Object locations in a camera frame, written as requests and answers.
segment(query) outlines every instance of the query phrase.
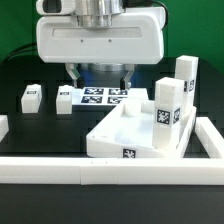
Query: black cable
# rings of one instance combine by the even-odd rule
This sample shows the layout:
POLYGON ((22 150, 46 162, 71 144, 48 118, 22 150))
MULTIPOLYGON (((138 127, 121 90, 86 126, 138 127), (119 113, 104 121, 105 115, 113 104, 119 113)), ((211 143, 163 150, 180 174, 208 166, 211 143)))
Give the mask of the black cable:
POLYGON ((165 24, 164 24, 163 28, 165 28, 167 26, 167 24, 168 24, 168 21, 169 21, 169 12, 168 12, 168 9, 167 9, 166 5, 164 5, 162 2, 158 2, 158 1, 152 1, 152 3, 160 5, 160 6, 162 6, 164 8, 166 18, 165 18, 165 24))
POLYGON ((21 53, 26 53, 26 52, 30 52, 30 51, 36 51, 37 49, 32 49, 32 50, 25 50, 24 49, 27 49, 29 47, 34 47, 34 46, 37 46, 37 43, 36 42, 32 42, 32 43, 29 43, 29 44, 25 44, 21 47, 18 47, 16 48, 15 50, 13 50, 11 53, 9 53, 5 59, 2 61, 2 63, 6 63, 11 57, 17 55, 17 54, 21 54, 21 53))
POLYGON ((37 49, 31 49, 31 50, 20 50, 20 51, 17 51, 17 52, 14 52, 14 53, 10 53, 4 60, 2 63, 7 63, 8 60, 10 60, 12 57, 14 57, 15 55, 18 55, 18 54, 23 54, 23 53, 27 53, 27 52, 31 52, 31 51, 36 51, 37 49))

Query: black tabletop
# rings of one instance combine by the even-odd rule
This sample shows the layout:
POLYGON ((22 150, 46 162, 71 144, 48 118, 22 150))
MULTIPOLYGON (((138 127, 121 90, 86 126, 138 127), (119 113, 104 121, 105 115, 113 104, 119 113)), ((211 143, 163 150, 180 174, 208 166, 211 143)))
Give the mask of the black tabletop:
MULTIPOLYGON (((132 87, 146 88, 154 99, 155 82, 174 77, 175 58, 138 65, 132 87)), ((119 87, 125 72, 79 68, 85 86, 119 87)), ((72 115, 56 115, 58 87, 72 84, 63 64, 38 57, 17 57, 0 65, 0 114, 9 133, 2 156, 87 157, 86 134, 113 107, 73 106, 72 115), (38 114, 22 114, 29 84, 42 86, 38 114)), ((200 59, 194 105, 224 134, 224 75, 200 59)), ((185 157, 208 157, 192 133, 185 157)), ((79 186, 0 185, 0 223, 223 223, 224 186, 79 186)))

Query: green background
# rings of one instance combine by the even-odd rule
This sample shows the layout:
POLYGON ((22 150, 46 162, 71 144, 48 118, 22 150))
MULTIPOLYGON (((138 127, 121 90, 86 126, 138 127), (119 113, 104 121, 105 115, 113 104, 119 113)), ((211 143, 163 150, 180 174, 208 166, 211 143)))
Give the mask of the green background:
MULTIPOLYGON (((224 74, 224 1, 161 0, 169 9, 165 56, 198 56, 224 74)), ((36 0, 0 0, 0 61, 36 41, 36 0)))

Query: white tray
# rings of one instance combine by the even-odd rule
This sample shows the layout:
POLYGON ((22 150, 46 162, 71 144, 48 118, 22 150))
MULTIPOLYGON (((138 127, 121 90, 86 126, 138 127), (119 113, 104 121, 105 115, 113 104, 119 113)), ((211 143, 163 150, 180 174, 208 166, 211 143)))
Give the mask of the white tray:
POLYGON ((87 154, 97 158, 181 158, 194 126, 196 108, 192 107, 187 122, 182 124, 182 133, 177 148, 155 149, 152 146, 154 101, 128 99, 111 111, 86 137, 87 154), (127 110, 129 104, 136 104, 127 110))

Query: white tower block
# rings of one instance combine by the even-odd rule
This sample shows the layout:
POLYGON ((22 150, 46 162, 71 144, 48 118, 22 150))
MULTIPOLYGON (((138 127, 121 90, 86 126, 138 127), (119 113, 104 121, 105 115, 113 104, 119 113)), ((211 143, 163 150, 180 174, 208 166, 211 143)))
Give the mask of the white tower block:
POLYGON ((175 78, 184 80, 182 118, 188 119, 194 103, 198 58, 181 56, 176 60, 175 78))
POLYGON ((163 78, 156 82, 152 145, 157 149, 175 150, 179 144, 183 88, 183 80, 163 78))
POLYGON ((56 99, 57 114, 72 113, 72 86, 59 86, 56 99))
POLYGON ((0 142, 9 131, 8 118, 6 115, 0 115, 0 142))
POLYGON ((41 86, 28 85, 21 99, 23 113, 37 113, 42 99, 41 86))

